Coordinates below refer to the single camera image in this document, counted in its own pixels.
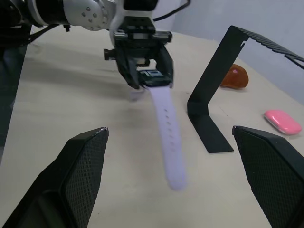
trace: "white watch strap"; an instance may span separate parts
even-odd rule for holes
[[[182,156],[181,134],[170,88],[164,86],[147,89],[151,92],[156,110],[168,184],[173,190],[182,190],[187,186],[187,177]]]

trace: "black metal stand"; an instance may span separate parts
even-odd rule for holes
[[[209,116],[208,103],[245,45],[243,42],[249,38],[274,52],[283,54],[304,69],[304,66],[296,62],[296,60],[304,62],[304,59],[297,54],[257,33],[230,26],[188,100],[188,117],[209,153],[233,151]]]

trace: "table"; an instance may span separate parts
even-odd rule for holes
[[[278,134],[262,118],[264,111],[286,110],[304,125],[304,107],[238,59],[249,74],[248,87],[220,88],[209,104],[210,116],[235,152],[208,154],[186,110],[217,45],[181,34],[167,45],[189,176],[183,192],[167,186],[150,97],[131,103],[115,62],[104,60],[103,49],[112,48],[107,31],[55,28],[30,45],[0,166],[0,225],[68,139],[107,126],[110,136],[89,228],[269,228],[247,182],[232,126]],[[302,136],[287,139],[304,154]]]

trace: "pink soap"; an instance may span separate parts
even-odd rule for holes
[[[282,110],[268,110],[264,115],[275,128],[284,134],[293,135],[302,131],[301,125]]]

